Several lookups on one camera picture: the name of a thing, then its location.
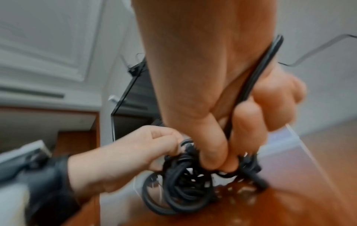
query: hand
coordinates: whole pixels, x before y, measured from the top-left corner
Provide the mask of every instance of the hand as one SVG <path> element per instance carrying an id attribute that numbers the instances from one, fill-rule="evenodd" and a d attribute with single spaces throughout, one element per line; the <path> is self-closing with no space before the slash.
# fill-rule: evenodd
<path id="1" fill-rule="evenodd" d="M 234 107 L 274 38 L 274 0 L 133 0 L 164 123 L 190 136 L 206 169 L 232 172 L 268 131 L 294 120 L 303 82 L 274 60 L 251 98 Z M 222 128 L 232 114 L 227 141 Z"/>
<path id="2" fill-rule="evenodd" d="M 113 144 L 71 156 L 71 187 L 78 194 L 116 191 L 141 171 L 161 170 L 153 161 L 162 155 L 178 155 L 181 141 L 182 135 L 174 129 L 147 125 Z"/>

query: wooden table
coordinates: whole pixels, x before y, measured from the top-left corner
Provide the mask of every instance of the wooden table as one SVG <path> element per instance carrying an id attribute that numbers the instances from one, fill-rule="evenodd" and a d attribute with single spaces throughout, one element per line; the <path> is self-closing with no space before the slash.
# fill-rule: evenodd
<path id="1" fill-rule="evenodd" d="M 271 185 L 261 194 L 249 184 L 232 183 L 218 187 L 221 200 L 198 213 L 159 216 L 147 210 L 126 225 L 357 225 L 336 186 L 302 146 L 261 157 L 260 163 L 260 175 Z"/>

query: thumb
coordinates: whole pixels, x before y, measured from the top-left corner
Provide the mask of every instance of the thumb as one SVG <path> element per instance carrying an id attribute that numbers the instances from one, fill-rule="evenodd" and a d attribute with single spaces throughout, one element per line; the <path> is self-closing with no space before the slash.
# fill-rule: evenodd
<path id="1" fill-rule="evenodd" d="M 151 140 L 147 145 L 147 159 L 149 162 L 163 155 L 175 156 L 180 153 L 179 142 L 174 135 L 166 135 Z"/>
<path id="2" fill-rule="evenodd" d="M 219 168 L 227 158 L 228 142 L 216 118 L 209 113 L 196 123 L 190 123 L 183 133 L 190 136 L 200 150 L 200 163 L 208 170 Z"/>

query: wooden floor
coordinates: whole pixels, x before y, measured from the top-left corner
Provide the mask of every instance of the wooden floor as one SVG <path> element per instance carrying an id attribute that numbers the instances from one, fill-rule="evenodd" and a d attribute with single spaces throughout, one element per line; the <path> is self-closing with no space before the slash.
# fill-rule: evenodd
<path id="1" fill-rule="evenodd" d="M 312 133 L 301 140 L 357 216 L 357 120 Z"/>

